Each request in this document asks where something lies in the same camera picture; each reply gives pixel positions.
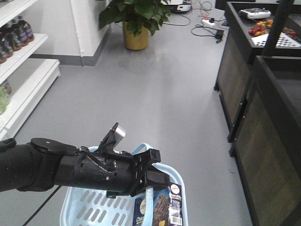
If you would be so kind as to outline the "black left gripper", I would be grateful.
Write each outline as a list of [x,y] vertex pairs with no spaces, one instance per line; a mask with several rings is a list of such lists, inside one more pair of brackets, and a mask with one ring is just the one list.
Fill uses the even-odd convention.
[[170,177],[162,171],[147,171],[161,162],[160,151],[148,149],[142,153],[121,158],[119,154],[105,158],[96,153],[79,153],[62,157],[54,184],[108,191],[108,196],[141,194],[146,188],[165,189]]

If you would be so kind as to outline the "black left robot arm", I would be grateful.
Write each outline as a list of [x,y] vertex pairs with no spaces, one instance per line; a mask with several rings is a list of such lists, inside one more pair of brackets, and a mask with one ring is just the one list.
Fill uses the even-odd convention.
[[155,168],[160,152],[131,154],[113,150],[114,140],[102,141],[95,151],[46,138],[19,145],[9,138],[0,143],[0,189],[44,192],[54,185],[103,190],[108,198],[136,196],[147,188],[165,189],[168,174]]

